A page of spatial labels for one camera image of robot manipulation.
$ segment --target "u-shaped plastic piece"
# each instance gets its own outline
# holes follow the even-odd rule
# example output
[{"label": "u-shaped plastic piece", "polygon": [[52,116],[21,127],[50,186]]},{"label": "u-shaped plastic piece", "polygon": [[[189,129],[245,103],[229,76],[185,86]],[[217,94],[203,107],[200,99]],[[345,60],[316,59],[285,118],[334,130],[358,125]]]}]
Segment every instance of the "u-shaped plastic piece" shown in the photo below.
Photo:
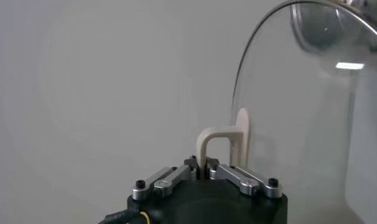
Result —
[{"label": "u-shaped plastic piece", "polygon": [[200,169],[200,178],[205,178],[207,143],[213,138],[228,138],[232,146],[230,165],[246,167],[248,163],[249,131],[249,117],[245,108],[239,110],[235,126],[204,129],[196,142],[196,158]]}]

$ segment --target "black bolt head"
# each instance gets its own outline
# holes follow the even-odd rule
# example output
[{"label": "black bolt head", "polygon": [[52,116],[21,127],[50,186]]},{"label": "black bolt head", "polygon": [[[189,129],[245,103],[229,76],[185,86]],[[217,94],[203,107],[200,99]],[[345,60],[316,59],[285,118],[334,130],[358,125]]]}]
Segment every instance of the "black bolt head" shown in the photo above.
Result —
[{"label": "black bolt head", "polygon": [[276,178],[269,178],[268,185],[270,187],[278,187],[279,186],[279,181]]},{"label": "black bolt head", "polygon": [[146,186],[146,182],[144,180],[137,180],[135,182],[135,186],[137,187],[137,189],[144,189]]}]

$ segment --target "wire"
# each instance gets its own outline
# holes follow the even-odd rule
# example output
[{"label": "wire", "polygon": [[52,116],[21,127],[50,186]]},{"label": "wire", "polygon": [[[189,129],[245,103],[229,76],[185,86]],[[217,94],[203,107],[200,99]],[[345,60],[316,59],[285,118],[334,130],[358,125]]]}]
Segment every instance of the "wire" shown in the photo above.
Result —
[{"label": "wire", "polygon": [[146,219],[146,224],[150,224],[150,218],[149,215],[146,212],[140,212],[141,215],[143,215]]}]

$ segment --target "silver metal link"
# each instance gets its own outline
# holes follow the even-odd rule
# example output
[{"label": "silver metal link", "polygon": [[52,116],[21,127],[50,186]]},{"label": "silver metal link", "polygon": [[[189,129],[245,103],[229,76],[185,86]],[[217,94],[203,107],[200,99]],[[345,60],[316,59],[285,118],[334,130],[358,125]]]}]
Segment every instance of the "silver metal link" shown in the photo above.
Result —
[{"label": "silver metal link", "polygon": [[236,171],[243,173],[244,175],[258,181],[260,189],[266,193],[267,197],[270,198],[280,198],[282,195],[282,185],[278,184],[277,186],[269,186],[269,179],[257,174],[256,172],[249,170],[247,168],[238,167],[234,168]]},{"label": "silver metal link", "polygon": [[170,167],[165,167],[145,180],[145,187],[138,189],[135,185],[132,188],[132,195],[134,200],[147,200],[153,190],[154,182],[162,179],[172,173],[174,170]]},{"label": "silver metal link", "polygon": [[213,180],[216,179],[227,179],[236,186],[239,187],[239,190],[243,194],[252,195],[252,190],[254,187],[259,186],[259,183],[251,178],[246,177],[245,175],[239,173],[228,165],[221,164],[214,168],[210,169],[210,178]]},{"label": "silver metal link", "polygon": [[172,193],[173,188],[181,180],[191,180],[191,168],[188,165],[182,165],[166,178],[156,181],[154,187],[160,190],[162,197],[165,197]]}]

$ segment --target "transparent acrylic cover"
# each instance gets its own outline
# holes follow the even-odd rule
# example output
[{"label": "transparent acrylic cover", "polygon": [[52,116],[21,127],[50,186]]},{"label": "transparent acrylic cover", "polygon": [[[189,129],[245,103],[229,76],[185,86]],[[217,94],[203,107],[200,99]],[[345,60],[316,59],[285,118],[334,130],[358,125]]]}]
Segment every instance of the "transparent acrylic cover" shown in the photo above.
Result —
[{"label": "transparent acrylic cover", "polygon": [[280,179],[289,223],[377,223],[376,24],[325,1],[274,9],[242,58],[240,108],[249,168]]}]

